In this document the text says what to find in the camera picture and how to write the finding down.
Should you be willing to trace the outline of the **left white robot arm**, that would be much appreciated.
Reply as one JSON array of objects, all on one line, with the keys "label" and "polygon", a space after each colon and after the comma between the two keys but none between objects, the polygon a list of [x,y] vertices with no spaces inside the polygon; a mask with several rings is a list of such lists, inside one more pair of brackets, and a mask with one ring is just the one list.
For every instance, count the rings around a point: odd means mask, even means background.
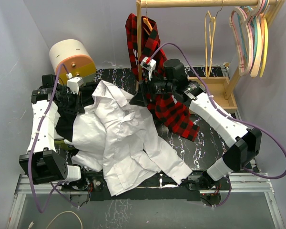
[{"label": "left white robot arm", "polygon": [[33,125],[27,153],[19,157],[25,174],[35,185],[62,181],[72,182],[78,190],[88,187],[89,179],[79,166],[70,166],[55,149],[55,127],[58,115],[77,115],[84,112],[81,104],[81,77],[67,80],[65,85],[55,82],[52,74],[42,76],[42,86],[32,91]]}]

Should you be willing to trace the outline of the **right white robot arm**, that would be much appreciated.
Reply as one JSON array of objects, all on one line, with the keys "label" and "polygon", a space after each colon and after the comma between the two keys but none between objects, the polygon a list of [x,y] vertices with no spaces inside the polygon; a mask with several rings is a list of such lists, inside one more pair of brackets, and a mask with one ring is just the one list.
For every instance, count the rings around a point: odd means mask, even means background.
[{"label": "right white robot arm", "polygon": [[218,104],[211,102],[211,96],[206,93],[204,87],[197,81],[188,79],[180,60],[170,59],[164,62],[166,74],[164,79],[154,74],[155,60],[145,57],[141,66],[147,70],[148,76],[140,81],[138,92],[131,99],[130,104],[147,106],[148,94],[152,98],[160,94],[172,94],[177,101],[202,117],[224,139],[229,148],[196,180],[200,188],[216,188],[220,184],[220,179],[232,172],[240,171],[258,155],[261,131],[256,128],[249,129],[231,120],[229,113]]}]

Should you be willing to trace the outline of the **white button-up shirt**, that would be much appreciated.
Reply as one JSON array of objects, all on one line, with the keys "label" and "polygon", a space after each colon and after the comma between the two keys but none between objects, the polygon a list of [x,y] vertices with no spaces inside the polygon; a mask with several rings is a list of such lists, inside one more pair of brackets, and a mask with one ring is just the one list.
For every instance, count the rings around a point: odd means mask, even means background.
[{"label": "white button-up shirt", "polygon": [[94,103],[76,116],[69,144],[78,149],[75,162],[103,172],[112,196],[158,172],[177,184],[190,175],[191,168],[159,137],[149,110],[129,104],[131,94],[100,81],[92,98]]}]

